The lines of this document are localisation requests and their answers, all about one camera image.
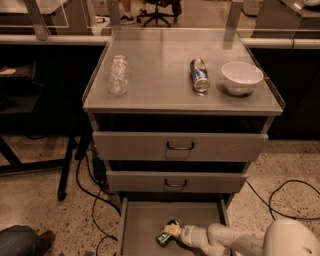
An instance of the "plastic water bottle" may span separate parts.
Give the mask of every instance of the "plastic water bottle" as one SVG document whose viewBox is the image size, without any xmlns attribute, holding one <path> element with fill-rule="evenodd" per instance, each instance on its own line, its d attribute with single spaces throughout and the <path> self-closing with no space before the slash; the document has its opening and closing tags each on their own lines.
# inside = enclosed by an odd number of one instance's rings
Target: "plastic water bottle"
<svg viewBox="0 0 320 256">
<path fill-rule="evenodd" d="M 117 55 L 113 58 L 110 69 L 108 90 L 113 95 L 123 95 L 128 91 L 129 65 L 126 57 Z"/>
</svg>

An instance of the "terrazzo floor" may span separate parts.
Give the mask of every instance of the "terrazzo floor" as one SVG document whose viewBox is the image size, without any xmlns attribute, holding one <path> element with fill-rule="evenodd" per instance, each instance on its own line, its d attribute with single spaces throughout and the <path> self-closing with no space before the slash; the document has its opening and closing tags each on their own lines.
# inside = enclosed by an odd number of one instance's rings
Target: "terrazzo floor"
<svg viewBox="0 0 320 256">
<path fill-rule="evenodd" d="M 48 137 L 29 140 L 20 136 L 5 136 L 5 141 L 23 162 L 56 159 L 64 156 L 67 138 Z M 94 153 L 88 150 L 89 166 Z M 272 191 L 284 182 L 298 179 L 308 182 L 318 190 L 320 142 L 269 140 L 264 151 L 248 170 L 248 181 L 256 192 L 268 201 Z M 0 155 L 0 165 L 6 160 Z M 117 242 L 105 238 L 103 232 L 118 236 L 120 217 L 117 211 L 103 201 L 84 193 L 79 182 L 92 194 L 99 193 L 99 187 L 88 174 L 86 158 L 73 160 L 67 182 L 67 197 L 57 200 L 60 170 L 41 171 L 18 175 L 0 176 L 0 229 L 11 225 L 29 225 L 39 234 L 47 229 L 54 231 L 56 241 L 49 253 L 59 256 L 114 255 Z M 120 206 L 116 195 L 101 193 L 101 197 Z M 288 215 L 314 218 L 320 215 L 320 196 L 302 183 L 288 183 L 274 196 L 273 207 Z M 245 184 L 228 207 L 231 227 L 257 238 L 263 238 L 272 223 L 268 208 Z M 303 221 L 320 238 L 320 221 Z"/>
<path fill-rule="evenodd" d="M 147 18 L 141 18 L 141 23 L 137 23 L 136 16 L 139 14 L 141 8 L 140 0 L 131 0 L 131 13 L 135 19 L 134 24 L 123 25 L 125 28 L 141 28 Z M 224 29 L 226 27 L 231 1 L 228 0 L 181 0 L 182 13 L 178 17 L 176 23 L 173 18 L 166 18 L 173 29 Z M 124 15 L 123 6 L 119 5 L 120 16 Z M 155 6 L 147 4 L 146 10 L 148 13 L 155 11 Z M 172 14 L 170 6 L 166 8 L 159 7 L 159 12 Z M 251 37 L 256 24 L 255 16 L 248 16 L 241 12 L 239 22 L 237 25 L 237 33 L 240 37 Z M 158 24 L 151 21 L 146 28 L 167 28 L 167 25 L 159 20 Z"/>
</svg>

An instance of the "ceramic bowl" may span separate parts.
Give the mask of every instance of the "ceramic bowl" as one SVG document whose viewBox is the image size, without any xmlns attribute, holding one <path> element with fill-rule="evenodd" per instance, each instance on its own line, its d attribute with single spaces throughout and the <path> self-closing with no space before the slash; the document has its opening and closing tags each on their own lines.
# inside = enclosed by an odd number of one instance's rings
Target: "ceramic bowl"
<svg viewBox="0 0 320 256">
<path fill-rule="evenodd" d="M 234 95 L 252 92 L 263 79 L 262 71 L 246 62 L 229 62 L 221 71 L 225 87 Z"/>
</svg>

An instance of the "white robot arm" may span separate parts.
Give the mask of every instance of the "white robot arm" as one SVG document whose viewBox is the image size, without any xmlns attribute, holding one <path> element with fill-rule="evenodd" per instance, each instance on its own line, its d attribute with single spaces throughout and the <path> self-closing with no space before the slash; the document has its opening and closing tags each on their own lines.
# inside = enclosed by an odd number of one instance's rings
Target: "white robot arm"
<svg viewBox="0 0 320 256">
<path fill-rule="evenodd" d="M 300 222 L 280 219 L 273 222 L 264 241 L 221 224 L 208 228 L 166 225 L 163 231 L 185 245 L 200 248 L 208 256 L 228 256 L 230 249 L 244 256 L 319 256 L 320 241 Z"/>
</svg>

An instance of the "drawer front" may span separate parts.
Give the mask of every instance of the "drawer front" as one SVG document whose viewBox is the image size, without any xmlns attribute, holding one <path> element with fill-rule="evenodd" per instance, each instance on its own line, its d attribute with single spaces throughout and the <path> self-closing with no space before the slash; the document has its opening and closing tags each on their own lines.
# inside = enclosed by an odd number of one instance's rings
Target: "drawer front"
<svg viewBox="0 0 320 256">
<path fill-rule="evenodd" d="M 234 173 L 107 171 L 112 191 L 237 193 L 247 179 Z"/>
<path fill-rule="evenodd" d="M 94 132 L 103 160 L 255 161 L 266 134 Z"/>
</svg>

